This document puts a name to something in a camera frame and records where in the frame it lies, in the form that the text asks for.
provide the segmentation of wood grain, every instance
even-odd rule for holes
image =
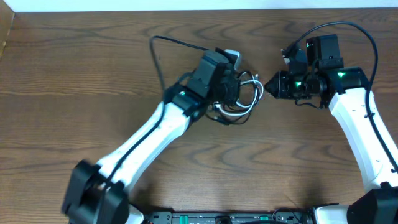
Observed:
[[[240,51],[268,80],[284,69],[280,49],[330,21],[365,27],[379,47],[376,102],[398,140],[396,9],[18,14],[0,63],[0,222],[65,223],[70,170],[115,150],[152,114],[159,82],[148,40],[169,35]],[[346,66],[370,73],[368,40],[337,33]],[[168,84],[201,53],[157,42]],[[363,185],[353,153],[328,110],[265,97],[243,126],[201,119],[140,178],[131,197],[144,210],[259,211],[353,203]]]
[[[14,12],[3,0],[0,0],[0,59],[3,49],[6,46],[6,40],[11,29],[13,18]]]

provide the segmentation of circuit board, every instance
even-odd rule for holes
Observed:
[[[298,219],[303,213],[294,212]],[[172,213],[152,212],[146,216],[148,224],[215,224],[222,218],[229,218],[232,224],[240,224],[259,220],[272,220],[272,212],[268,213]],[[292,212],[277,212],[274,220],[284,223],[298,223]]]

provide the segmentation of green indicator light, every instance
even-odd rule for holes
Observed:
[[[188,215],[180,216],[180,224],[188,224]]]
[[[343,73],[343,72],[338,72],[337,75],[341,78],[341,77],[343,77],[343,75],[345,75],[345,73]]]

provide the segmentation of white cable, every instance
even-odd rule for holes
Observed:
[[[246,80],[246,81],[241,82],[241,85],[247,84],[247,83],[254,83],[256,85],[261,86],[261,94],[259,97],[259,100],[260,100],[262,98],[262,95],[264,94],[264,87],[263,87],[262,83],[259,80],[252,79],[252,80]],[[236,104],[242,108],[250,108],[250,105],[243,105],[241,102],[239,102],[239,99],[236,101]]]
[[[254,99],[256,99],[256,98],[257,98],[257,91],[254,93]],[[256,100],[253,100],[253,102],[250,105],[250,108],[247,111],[242,112],[242,113],[230,113],[230,112],[227,112],[227,111],[225,111],[223,109],[223,107],[221,106],[220,103],[214,104],[214,106],[216,108],[218,108],[221,113],[223,113],[223,114],[225,114],[227,116],[244,116],[244,115],[248,114],[252,110],[255,102],[256,102]]]
[[[220,111],[220,113],[223,113],[223,114],[226,115],[226,116],[244,116],[244,115],[248,114],[248,113],[253,109],[254,104],[257,102],[257,100],[259,100],[259,99],[262,98],[262,96],[263,96],[263,94],[264,94],[264,87],[263,87],[262,83],[261,83],[259,80],[257,80],[257,79],[253,76],[253,74],[250,74],[250,75],[251,75],[251,79],[241,82],[241,85],[245,85],[245,84],[247,84],[247,83],[253,83],[253,84],[255,84],[256,86],[259,85],[259,86],[261,87],[261,88],[260,88],[261,90],[258,90],[258,87],[255,87],[255,89],[254,89],[253,101],[251,102],[250,105],[242,105],[242,104],[239,102],[239,99],[236,101],[236,104],[237,104],[239,107],[245,108],[245,109],[247,109],[247,110],[246,110],[245,112],[242,112],[242,113],[230,113],[230,112],[225,111],[225,110],[223,109],[223,107],[221,106],[221,103],[215,103],[213,106],[214,106],[215,108],[218,108],[219,111]]]

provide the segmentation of wire bundle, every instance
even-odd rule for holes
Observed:
[[[250,79],[248,80],[243,80],[242,77],[244,75],[249,75]],[[250,71],[242,71],[238,74],[238,78],[241,81],[241,86],[244,85],[252,85],[253,86],[253,99],[252,102],[248,105],[244,105],[240,102],[238,99],[236,101],[235,106],[228,106],[224,105],[220,102],[214,102],[213,107],[211,110],[208,112],[215,112],[216,116],[210,116],[208,113],[206,114],[206,117],[225,124],[225,125],[230,125],[230,124],[244,124],[248,119],[250,118],[250,115],[253,111],[253,108],[258,104],[259,100],[262,98],[264,94],[264,87],[262,83],[258,80],[258,75],[253,75]],[[239,122],[240,119],[243,117],[246,117],[246,119],[242,122]]]

